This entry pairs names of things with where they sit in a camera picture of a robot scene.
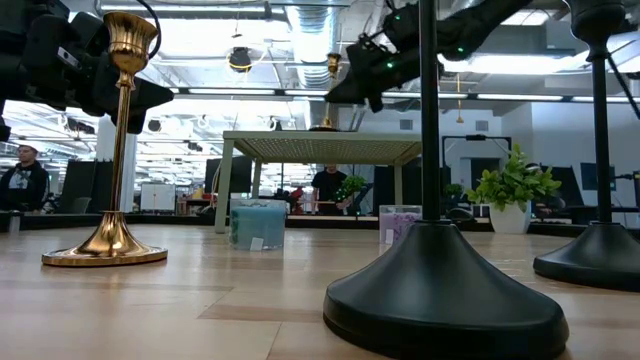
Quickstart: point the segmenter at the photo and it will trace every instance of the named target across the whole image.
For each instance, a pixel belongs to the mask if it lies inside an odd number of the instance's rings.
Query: gold candlestick holder
[[[120,70],[116,86],[120,88],[118,121],[113,155],[113,178],[109,211],[87,241],[71,249],[56,250],[42,255],[42,263],[53,266],[112,266],[158,261],[167,257],[167,249],[145,245],[136,240],[120,211],[123,158],[129,102],[135,90],[135,74],[147,66],[151,41],[158,30],[141,17],[111,12],[104,16],[111,42],[109,56]]]
[[[338,71],[340,70],[340,59],[342,56],[337,53],[331,53],[327,55],[327,67],[329,69],[329,77],[331,79],[331,85],[329,86],[329,90],[336,87],[338,83]],[[309,131],[339,131],[336,128],[336,124],[331,119],[331,104],[327,103],[325,110],[325,116],[322,120],[322,124],[320,126],[316,126],[314,128],[309,129]]]

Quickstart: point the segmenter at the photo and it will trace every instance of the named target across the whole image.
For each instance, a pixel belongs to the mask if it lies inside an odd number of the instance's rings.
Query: doorway
[[[482,179],[484,170],[500,170],[500,159],[494,158],[471,158],[471,189],[478,187],[478,180]]]

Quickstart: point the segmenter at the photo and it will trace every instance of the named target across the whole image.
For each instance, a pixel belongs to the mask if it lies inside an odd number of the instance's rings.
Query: green leaves
[[[464,188],[460,184],[449,184],[444,187],[444,194],[449,197],[460,196],[464,192]]]
[[[366,183],[366,180],[362,176],[347,176],[347,178],[342,182],[340,189],[336,192],[335,200],[342,201],[348,198],[353,193],[360,191]]]
[[[520,146],[515,144],[501,172],[484,170],[476,190],[466,191],[469,201],[491,203],[500,211],[504,211],[506,205],[517,204],[526,211],[529,201],[553,195],[562,183],[553,180],[551,168],[545,172],[527,170],[526,159]]]

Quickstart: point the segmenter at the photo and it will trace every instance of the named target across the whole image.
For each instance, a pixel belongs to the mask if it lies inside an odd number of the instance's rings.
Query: purple container
[[[406,230],[422,217],[422,206],[382,205],[380,206],[380,243],[393,245],[400,241]]]

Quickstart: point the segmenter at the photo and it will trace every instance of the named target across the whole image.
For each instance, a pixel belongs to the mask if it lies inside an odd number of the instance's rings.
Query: potted plant
[[[340,186],[340,189],[336,191],[334,200],[336,202],[341,202],[346,200],[349,196],[360,191],[360,189],[362,189],[362,187],[366,183],[367,181],[362,176],[358,176],[358,175],[347,176],[347,178],[344,179],[344,181],[342,182],[342,186]]]
[[[458,206],[462,194],[464,193],[464,187],[460,184],[448,184],[444,187],[444,199],[443,205],[445,210],[451,210]]]
[[[551,168],[528,170],[526,156],[514,145],[502,171],[483,171],[476,190],[467,190],[469,201],[489,203],[493,230],[503,234],[524,234],[531,222],[531,201],[554,194],[561,185]]]

